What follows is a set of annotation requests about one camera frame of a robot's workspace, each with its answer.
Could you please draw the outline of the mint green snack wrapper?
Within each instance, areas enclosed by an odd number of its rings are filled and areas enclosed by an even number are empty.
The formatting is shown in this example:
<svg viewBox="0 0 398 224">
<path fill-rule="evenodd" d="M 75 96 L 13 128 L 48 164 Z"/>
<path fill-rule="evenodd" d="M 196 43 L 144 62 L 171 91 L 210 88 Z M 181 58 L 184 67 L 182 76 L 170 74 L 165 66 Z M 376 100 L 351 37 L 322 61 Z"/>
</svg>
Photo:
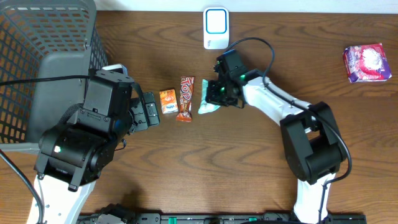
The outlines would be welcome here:
<svg viewBox="0 0 398 224">
<path fill-rule="evenodd" d="M 212 113 L 220 108 L 218 105 L 214 105 L 206 102 L 208 88 L 208 80 L 202 80 L 202 91 L 201 91 L 201 103 L 198 109 L 198 114 Z"/>
</svg>

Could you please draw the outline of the small orange juice carton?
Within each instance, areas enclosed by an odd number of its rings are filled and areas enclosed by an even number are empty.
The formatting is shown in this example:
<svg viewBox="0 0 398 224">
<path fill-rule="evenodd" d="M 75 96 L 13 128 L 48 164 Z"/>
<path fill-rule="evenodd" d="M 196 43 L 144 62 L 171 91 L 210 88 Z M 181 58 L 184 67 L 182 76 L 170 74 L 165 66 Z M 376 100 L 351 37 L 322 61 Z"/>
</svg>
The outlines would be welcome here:
<svg viewBox="0 0 398 224">
<path fill-rule="evenodd" d="M 163 114 L 178 112 L 177 97 L 174 89 L 159 92 Z"/>
</svg>

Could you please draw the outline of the red Top chocolate bar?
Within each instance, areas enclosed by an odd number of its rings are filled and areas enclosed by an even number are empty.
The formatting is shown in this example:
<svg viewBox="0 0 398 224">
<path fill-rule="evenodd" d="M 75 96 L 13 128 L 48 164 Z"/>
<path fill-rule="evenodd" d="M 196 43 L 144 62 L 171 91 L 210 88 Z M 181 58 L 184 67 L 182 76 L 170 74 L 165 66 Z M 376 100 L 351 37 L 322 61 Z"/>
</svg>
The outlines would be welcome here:
<svg viewBox="0 0 398 224">
<path fill-rule="evenodd" d="M 191 107 L 195 77 L 181 77 L 180 83 L 180 111 L 177 121 L 191 122 Z"/>
</svg>

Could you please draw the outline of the purple snack packet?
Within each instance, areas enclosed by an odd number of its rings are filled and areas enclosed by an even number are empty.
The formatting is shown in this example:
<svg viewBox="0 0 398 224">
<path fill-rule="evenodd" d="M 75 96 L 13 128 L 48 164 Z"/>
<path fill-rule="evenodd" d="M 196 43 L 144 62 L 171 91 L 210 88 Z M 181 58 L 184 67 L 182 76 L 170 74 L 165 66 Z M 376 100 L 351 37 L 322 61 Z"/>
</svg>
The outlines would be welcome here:
<svg viewBox="0 0 398 224">
<path fill-rule="evenodd" d="M 392 77 L 381 43 L 347 47 L 343 61 L 350 83 L 384 82 Z"/>
</svg>

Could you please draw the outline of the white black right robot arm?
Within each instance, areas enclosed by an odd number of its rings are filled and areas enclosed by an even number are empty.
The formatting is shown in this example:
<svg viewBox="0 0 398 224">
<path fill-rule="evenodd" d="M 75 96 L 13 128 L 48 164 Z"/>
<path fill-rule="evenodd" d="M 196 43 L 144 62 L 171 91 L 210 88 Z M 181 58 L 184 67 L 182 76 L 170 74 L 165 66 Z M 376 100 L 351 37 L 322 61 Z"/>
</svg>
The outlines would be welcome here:
<svg viewBox="0 0 398 224">
<path fill-rule="evenodd" d="M 293 213 L 302 223 L 323 223 L 332 183 L 352 170 L 349 149 L 331 108 L 322 101 L 313 105 L 298 100 L 259 70 L 238 75 L 220 72 L 202 92 L 208 104 L 249 105 L 279 125 L 285 159 L 298 181 Z"/>
</svg>

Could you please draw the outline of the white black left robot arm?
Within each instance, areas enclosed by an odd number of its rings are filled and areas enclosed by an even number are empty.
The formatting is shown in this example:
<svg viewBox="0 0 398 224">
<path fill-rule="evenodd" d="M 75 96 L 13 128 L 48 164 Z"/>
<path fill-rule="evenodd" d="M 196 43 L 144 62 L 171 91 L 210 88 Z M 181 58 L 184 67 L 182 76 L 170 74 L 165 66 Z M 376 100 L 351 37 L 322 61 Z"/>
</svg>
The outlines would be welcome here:
<svg viewBox="0 0 398 224">
<path fill-rule="evenodd" d="M 91 81 L 75 123 L 62 118 L 39 141 L 34 187 L 42 223 L 75 223 L 125 136 L 160 123 L 154 94 L 137 83 Z"/>
</svg>

